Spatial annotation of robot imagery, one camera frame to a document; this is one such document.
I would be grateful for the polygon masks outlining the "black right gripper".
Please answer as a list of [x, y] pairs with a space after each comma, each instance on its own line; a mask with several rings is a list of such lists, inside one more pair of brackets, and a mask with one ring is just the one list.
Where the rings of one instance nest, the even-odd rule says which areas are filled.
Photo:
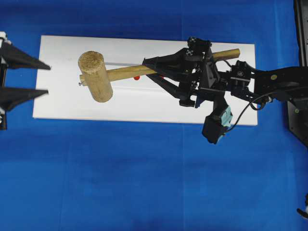
[[162, 74], [164, 71], [186, 73], [187, 82], [181, 80], [175, 85], [158, 74], [147, 75], [163, 88], [179, 105], [198, 108], [204, 101], [212, 101], [214, 108], [227, 108], [224, 99], [226, 84], [221, 80], [216, 63], [232, 59], [232, 50], [212, 52], [209, 40], [190, 37], [188, 48], [178, 52], [144, 59], [142, 65]]

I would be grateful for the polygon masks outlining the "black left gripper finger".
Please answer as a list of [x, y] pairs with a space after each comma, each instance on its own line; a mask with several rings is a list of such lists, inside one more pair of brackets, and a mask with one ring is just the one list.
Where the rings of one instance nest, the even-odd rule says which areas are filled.
[[50, 70], [50, 66], [34, 58], [12, 44], [2, 44], [0, 56], [10, 69], [29, 68]]
[[23, 88], [1, 88], [0, 107], [2, 110], [11, 111], [16, 106], [33, 100], [36, 97], [48, 94], [48, 90], [23, 89]]

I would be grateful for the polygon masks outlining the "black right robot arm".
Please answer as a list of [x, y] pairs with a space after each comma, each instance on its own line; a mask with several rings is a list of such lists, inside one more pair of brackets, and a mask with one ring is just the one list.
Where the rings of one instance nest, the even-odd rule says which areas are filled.
[[237, 61], [229, 71], [218, 71], [211, 42], [190, 37], [188, 46], [172, 55], [143, 60], [153, 70], [153, 82], [179, 99], [181, 106], [198, 108], [204, 101], [224, 105], [225, 92], [264, 106], [272, 99], [290, 101], [300, 110], [308, 108], [307, 67], [287, 67], [271, 71], [257, 70]]

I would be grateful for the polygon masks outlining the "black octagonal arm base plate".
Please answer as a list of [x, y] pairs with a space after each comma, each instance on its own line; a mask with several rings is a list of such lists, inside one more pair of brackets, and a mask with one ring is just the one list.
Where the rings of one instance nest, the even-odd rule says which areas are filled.
[[289, 101], [287, 102], [288, 127], [306, 147], [308, 146], [308, 111], [299, 110]]

